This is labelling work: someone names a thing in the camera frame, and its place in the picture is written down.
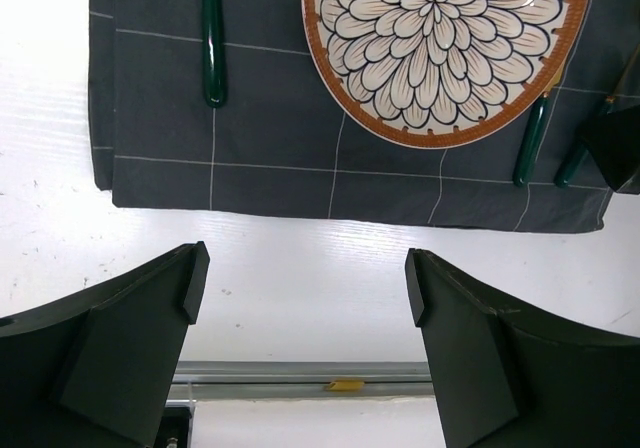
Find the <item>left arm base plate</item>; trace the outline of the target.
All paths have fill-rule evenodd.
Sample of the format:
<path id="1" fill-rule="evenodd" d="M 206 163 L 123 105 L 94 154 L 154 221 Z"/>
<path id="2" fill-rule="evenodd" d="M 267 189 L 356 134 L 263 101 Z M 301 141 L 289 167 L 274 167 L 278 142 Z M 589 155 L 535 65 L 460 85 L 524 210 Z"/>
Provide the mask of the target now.
<path id="1" fill-rule="evenodd" d="M 190 448 L 195 409 L 187 404 L 165 406 L 154 448 Z"/>

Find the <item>dark grey checked napkin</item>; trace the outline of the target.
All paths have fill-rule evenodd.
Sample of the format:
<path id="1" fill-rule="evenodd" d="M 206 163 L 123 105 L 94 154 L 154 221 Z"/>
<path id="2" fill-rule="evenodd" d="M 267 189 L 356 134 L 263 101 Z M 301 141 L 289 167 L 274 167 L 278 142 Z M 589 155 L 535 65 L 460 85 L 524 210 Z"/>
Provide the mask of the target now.
<path id="1" fill-rule="evenodd" d="M 222 0 L 228 99 L 202 87 L 201 0 L 89 0 L 94 177 L 115 205 L 534 233 L 603 227 L 611 198 L 586 160 L 553 178 L 577 126 L 625 79 L 639 0 L 590 0 L 527 187 L 511 180 L 527 120 L 478 142 L 418 150 L 346 115 L 309 56 L 301 0 Z"/>

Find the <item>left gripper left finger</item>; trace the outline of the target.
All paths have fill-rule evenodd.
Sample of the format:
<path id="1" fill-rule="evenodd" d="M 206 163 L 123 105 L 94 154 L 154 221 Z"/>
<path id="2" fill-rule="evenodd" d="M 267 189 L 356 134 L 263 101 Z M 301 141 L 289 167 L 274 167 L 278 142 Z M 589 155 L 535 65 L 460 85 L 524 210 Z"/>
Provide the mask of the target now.
<path id="1" fill-rule="evenodd" d="M 183 244 L 3 317 L 2 446 L 152 446 L 208 266 L 204 243 Z"/>

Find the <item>gold fork green handle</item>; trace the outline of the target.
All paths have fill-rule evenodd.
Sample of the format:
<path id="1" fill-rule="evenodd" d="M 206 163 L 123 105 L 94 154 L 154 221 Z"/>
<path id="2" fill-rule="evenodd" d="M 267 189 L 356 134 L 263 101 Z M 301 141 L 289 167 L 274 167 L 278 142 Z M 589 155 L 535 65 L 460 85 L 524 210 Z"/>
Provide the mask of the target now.
<path id="1" fill-rule="evenodd" d="M 226 56 L 222 0 L 202 0 L 203 89 L 212 108 L 220 108 L 227 98 Z"/>

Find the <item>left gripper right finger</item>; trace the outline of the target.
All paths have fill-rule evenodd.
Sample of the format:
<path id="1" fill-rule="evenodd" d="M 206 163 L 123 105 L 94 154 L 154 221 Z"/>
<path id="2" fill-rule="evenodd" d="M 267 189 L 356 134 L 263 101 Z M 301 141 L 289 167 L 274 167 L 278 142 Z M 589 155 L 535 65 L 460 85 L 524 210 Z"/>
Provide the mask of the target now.
<path id="1" fill-rule="evenodd" d="M 635 447 L 639 341 L 493 288 L 434 253 L 405 262 L 449 447 Z"/>

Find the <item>gold knife green handle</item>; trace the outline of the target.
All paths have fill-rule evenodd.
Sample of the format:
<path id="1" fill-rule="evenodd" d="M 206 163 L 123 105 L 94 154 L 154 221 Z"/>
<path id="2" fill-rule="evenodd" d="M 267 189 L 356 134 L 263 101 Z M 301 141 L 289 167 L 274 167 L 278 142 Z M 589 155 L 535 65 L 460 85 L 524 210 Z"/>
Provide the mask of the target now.
<path id="1" fill-rule="evenodd" d="M 531 180 L 535 160 L 541 145 L 546 109 L 552 89 L 560 82 L 563 68 L 550 80 L 545 91 L 531 107 L 526 129 L 522 138 L 514 167 L 512 181 L 516 187 L 524 187 Z"/>

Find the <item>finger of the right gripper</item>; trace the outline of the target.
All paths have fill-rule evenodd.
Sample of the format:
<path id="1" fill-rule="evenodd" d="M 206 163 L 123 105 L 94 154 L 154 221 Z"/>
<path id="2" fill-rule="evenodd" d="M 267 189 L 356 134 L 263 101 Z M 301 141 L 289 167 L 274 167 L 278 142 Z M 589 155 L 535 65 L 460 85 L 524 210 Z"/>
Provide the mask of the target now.
<path id="1" fill-rule="evenodd" d="M 639 106 L 586 122 L 579 139 L 613 191 L 639 192 Z"/>

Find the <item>gold spoon green handle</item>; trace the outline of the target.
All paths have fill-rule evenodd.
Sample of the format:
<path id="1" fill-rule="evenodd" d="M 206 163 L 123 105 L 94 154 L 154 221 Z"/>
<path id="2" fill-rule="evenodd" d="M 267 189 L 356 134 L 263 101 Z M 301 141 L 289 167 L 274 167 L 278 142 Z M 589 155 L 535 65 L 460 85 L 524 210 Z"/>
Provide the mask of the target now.
<path id="1" fill-rule="evenodd" d="M 614 89 L 605 97 L 604 101 L 601 103 L 600 108 L 596 111 L 597 117 L 608 115 L 613 110 L 616 99 L 623 88 L 627 75 L 631 71 L 636 59 L 638 58 L 638 55 L 639 46 L 636 46 L 632 56 L 626 63 L 624 70 L 620 75 Z M 558 188 L 567 187 L 572 181 L 572 178 L 574 177 L 577 170 L 584 162 L 587 154 L 588 151 L 586 146 L 579 139 L 579 137 L 575 135 L 569 151 L 567 152 L 558 171 L 555 174 L 554 185 Z"/>

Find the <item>floral patterned ceramic plate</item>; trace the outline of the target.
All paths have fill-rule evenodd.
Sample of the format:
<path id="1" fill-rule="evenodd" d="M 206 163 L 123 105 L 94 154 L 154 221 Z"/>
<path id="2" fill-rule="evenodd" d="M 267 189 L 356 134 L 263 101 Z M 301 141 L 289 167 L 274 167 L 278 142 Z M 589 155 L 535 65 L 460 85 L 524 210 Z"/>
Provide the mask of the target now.
<path id="1" fill-rule="evenodd" d="M 417 149 L 462 146 L 554 85 L 588 0 L 301 0 L 311 57 L 360 126 Z"/>

